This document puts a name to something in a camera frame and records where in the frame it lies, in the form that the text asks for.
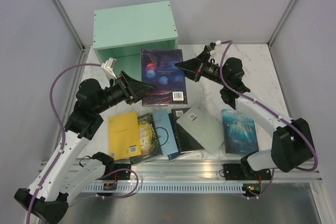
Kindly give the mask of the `dark purple galaxy book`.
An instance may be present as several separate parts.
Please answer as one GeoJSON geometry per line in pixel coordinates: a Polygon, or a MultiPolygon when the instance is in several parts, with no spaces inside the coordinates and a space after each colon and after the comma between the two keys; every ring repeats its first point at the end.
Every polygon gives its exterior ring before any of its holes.
{"type": "Polygon", "coordinates": [[[188,104],[185,75],[175,66],[183,61],[182,50],[141,50],[141,81],[156,86],[142,99],[143,106],[188,104]]]}

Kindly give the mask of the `yellow book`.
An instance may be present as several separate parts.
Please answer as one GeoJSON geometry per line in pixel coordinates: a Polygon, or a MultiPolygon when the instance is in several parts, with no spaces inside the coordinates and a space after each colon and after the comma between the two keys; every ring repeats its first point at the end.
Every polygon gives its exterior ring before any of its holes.
{"type": "Polygon", "coordinates": [[[115,160],[141,154],[138,117],[135,111],[109,118],[109,154],[115,160]]]}

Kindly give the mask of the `green forest cover book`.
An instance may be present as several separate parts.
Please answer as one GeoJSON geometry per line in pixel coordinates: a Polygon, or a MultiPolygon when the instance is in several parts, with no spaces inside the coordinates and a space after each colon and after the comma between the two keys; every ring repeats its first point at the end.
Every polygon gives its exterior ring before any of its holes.
{"type": "Polygon", "coordinates": [[[162,150],[154,125],[152,113],[138,117],[141,154],[129,158],[131,165],[137,165],[161,157],[162,150]]]}

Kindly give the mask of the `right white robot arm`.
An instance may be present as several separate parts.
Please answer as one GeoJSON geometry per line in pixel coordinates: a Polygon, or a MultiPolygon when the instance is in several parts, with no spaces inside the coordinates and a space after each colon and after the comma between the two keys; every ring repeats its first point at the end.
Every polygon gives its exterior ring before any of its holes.
{"type": "Polygon", "coordinates": [[[271,136],[270,149],[248,154],[240,160],[241,175],[251,179],[263,169],[279,169],[284,173],[293,169],[304,170],[301,165],[310,159],[314,160],[314,164],[309,171],[316,170],[318,158],[308,122],[285,116],[258,99],[243,83],[244,71],[240,59],[222,57],[216,64],[211,54],[221,44],[222,41],[212,42],[195,58],[178,62],[175,66],[194,82],[204,77],[221,84],[222,101],[252,118],[271,136]]]}

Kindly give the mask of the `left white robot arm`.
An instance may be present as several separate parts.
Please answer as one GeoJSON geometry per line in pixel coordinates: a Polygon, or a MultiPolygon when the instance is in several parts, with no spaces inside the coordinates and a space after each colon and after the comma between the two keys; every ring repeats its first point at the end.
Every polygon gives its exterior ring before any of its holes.
{"type": "Polygon", "coordinates": [[[74,161],[90,143],[103,123],[101,113],[126,102],[133,104],[155,90],[155,86],[135,80],[121,72],[109,87],[103,89],[98,80],[90,78],[79,85],[73,112],[62,131],[60,143],[39,176],[28,188],[20,188],[15,200],[47,223],[58,223],[70,203],[96,179],[110,179],[115,172],[113,157],[97,152],[70,178],[66,178],[74,161]]]}

